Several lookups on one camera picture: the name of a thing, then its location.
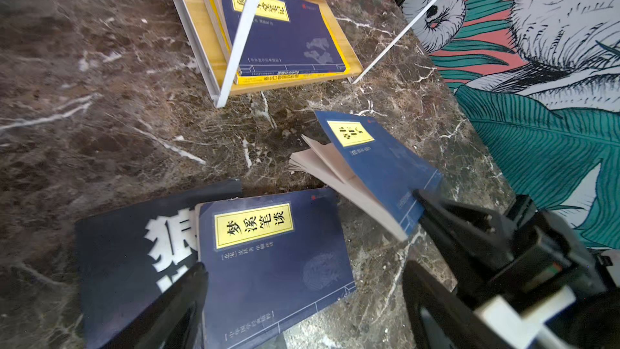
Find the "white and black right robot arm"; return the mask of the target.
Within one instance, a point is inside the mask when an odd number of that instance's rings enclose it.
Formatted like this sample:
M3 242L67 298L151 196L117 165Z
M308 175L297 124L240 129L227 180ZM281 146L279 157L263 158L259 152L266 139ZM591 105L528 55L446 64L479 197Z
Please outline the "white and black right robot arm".
M559 215L519 195L506 213L415 197L457 285L405 267L405 303L419 348L616 348L618 262L592 252Z

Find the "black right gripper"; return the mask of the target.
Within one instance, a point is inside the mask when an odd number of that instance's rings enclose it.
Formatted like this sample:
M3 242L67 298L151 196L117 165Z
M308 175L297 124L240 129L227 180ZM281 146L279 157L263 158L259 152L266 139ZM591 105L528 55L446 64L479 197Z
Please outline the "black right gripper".
M505 216L427 190L413 195L424 208L422 228L468 296L501 296L525 310L565 286L579 300L615 288L567 222L527 195L518 195Z

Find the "navy book with yellow label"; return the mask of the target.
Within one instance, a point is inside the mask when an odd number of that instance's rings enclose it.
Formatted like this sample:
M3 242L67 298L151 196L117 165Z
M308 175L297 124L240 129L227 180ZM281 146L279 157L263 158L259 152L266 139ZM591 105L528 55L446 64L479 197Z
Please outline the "navy book with yellow label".
M214 201L195 215L205 348L258 347L356 289L330 188Z

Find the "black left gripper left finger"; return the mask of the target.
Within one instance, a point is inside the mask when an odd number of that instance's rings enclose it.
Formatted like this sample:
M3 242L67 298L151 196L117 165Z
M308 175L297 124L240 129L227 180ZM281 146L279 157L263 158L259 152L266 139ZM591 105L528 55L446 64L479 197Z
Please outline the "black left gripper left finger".
M196 263L104 348L202 348L208 272Z

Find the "blue book with yellow label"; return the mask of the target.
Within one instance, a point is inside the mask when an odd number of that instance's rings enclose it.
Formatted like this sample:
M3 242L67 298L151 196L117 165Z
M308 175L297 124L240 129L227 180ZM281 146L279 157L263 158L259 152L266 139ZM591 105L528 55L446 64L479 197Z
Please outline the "blue book with yellow label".
M303 135L309 148L291 154L290 168L332 187L397 240L406 240L424 213L413 193L437 192L442 173L372 117L336 111L315 115L329 143Z

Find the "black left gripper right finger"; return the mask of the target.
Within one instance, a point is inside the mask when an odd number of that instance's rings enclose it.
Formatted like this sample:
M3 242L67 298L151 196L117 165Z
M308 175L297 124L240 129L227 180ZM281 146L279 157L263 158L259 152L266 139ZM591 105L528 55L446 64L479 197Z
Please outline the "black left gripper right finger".
M455 294L410 260L402 289L417 348L509 348Z

